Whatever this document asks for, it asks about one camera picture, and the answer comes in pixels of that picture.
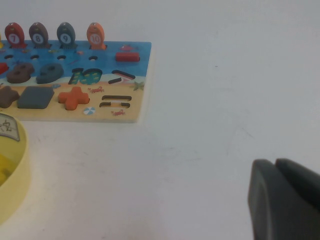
blue board surface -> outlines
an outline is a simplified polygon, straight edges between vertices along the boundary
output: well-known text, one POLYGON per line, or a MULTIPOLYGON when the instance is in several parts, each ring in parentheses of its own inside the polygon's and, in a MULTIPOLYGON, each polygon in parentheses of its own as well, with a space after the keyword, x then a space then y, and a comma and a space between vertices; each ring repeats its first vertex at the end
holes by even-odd
MULTIPOLYGON (((120 70, 134 76, 146 77, 149 58, 151 53, 150 42, 130 42, 130 41, 105 41, 106 50, 91 50, 88 41, 75 41, 76 49, 61 49, 58 40, 49 40, 50 49, 34 48, 31 40, 26 40, 27 47, 24 49, 10 48, 10 44, 4 40, 4 47, 0 49, 0 63, 7 63, 11 71, 16 64, 31 63, 34 73, 31 77, 40 74, 42 66, 51 63, 62 65, 64 73, 62 77, 71 77, 72 71, 76 68, 100 69, 102 74, 111 74, 114 70, 120 70), (124 46, 130 46, 130 52, 139 53, 139 62, 119 62, 116 61, 116 53, 123 52, 124 46)), ((0 74, 0 79, 6 77, 8 71, 0 74)))

orange plus sign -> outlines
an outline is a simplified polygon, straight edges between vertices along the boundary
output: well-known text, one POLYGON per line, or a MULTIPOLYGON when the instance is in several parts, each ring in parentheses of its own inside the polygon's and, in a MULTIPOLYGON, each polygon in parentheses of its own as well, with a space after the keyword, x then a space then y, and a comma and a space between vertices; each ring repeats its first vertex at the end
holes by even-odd
POLYGON ((75 110, 78 104, 88 104, 88 93, 83 93, 81 87, 74 86, 70 92, 60 92, 58 96, 60 104, 65 105, 66 110, 75 110))

gray square piece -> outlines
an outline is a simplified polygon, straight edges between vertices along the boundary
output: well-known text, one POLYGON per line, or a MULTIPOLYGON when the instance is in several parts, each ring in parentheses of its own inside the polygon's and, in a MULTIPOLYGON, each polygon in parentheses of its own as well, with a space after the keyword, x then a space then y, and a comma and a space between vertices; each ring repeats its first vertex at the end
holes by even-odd
POLYGON ((52 97, 54 90, 46 86, 28 86, 17 101, 19 109, 45 109, 52 97))

plus sign piece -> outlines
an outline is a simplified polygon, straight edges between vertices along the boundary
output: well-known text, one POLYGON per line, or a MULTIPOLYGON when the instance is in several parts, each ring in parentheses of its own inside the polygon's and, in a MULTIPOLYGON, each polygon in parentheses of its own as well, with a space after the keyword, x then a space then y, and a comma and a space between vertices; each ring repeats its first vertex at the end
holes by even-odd
POLYGON ((72 111, 77 109, 78 104, 88 104, 90 98, 88 93, 82 92, 81 87, 74 86, 70 92, 60 92, 58 100, 66 110, 72 111))
POLYGON ((8 108, 11 104, 19 99, 19 93, 9 86, 0 88, 0 108, 8 108))

yellow bowl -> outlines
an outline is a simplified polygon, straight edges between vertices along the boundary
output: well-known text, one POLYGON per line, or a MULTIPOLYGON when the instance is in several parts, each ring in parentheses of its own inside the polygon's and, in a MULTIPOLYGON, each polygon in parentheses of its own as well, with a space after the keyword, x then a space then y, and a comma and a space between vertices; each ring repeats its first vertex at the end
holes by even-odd
POLYGON ((0 224, 15 212, 27 194, 31 179, 28 148, 28 136, 21 122, 0 113, 0 155, 16 166, 0 185, 0 224))

